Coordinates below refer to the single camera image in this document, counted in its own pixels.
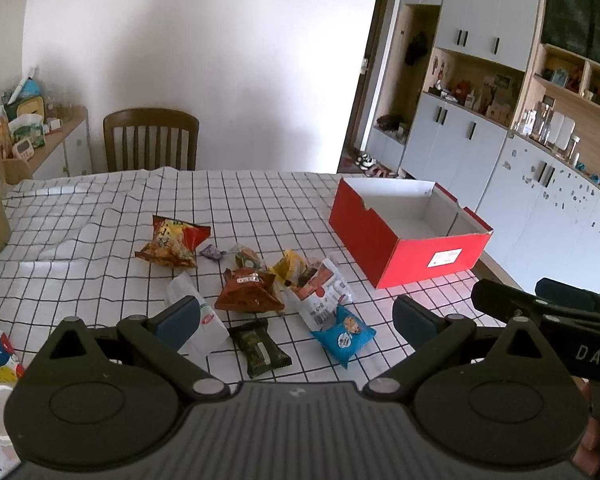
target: door handle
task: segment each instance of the door handle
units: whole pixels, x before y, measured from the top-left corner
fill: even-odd
[[[551,183],[551,179],[554,177],[554,173],[555,173],[555,168],[551,168],[551,173],[549,173],[549,176],[546,178],[545,183],[542,184],[542,187],[549,187],[549,184]]]
[[[542,180],[542,176],[544,175],[544,170],[546,170],[546,162],[543,162],[544,166],[542,167],[542,170],[540,171],[540,176],[538,177],[538,182],[540,182]]]

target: box label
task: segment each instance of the box label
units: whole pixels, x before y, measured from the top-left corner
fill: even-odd
[[[461,252],[462,249],[454,249],[453,251],[442,251],[441,253],[436,253],[433,255],[433,258],[427,267],[438,267],[440,265],[452,264],[458,259],[458,256],[460,256]]]

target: chair backrest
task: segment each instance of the chair backrest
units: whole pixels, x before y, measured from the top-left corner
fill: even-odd
[[[196,169],[200,122],[166,108],[130,108],[102,121],[109,171]]]

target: blue snack package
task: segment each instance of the blue snack package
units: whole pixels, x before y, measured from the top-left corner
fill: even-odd
[[[342,305],[338,305],[336,324],[328,330],[312,334],[346,369],[349,360],[376,336],[376,331]]]

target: open cardboard box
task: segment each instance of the open cardboard box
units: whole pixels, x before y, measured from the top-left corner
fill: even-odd
[[[329,223],[371,284],[471,269],[492,229],[434,182],[343,178]]]

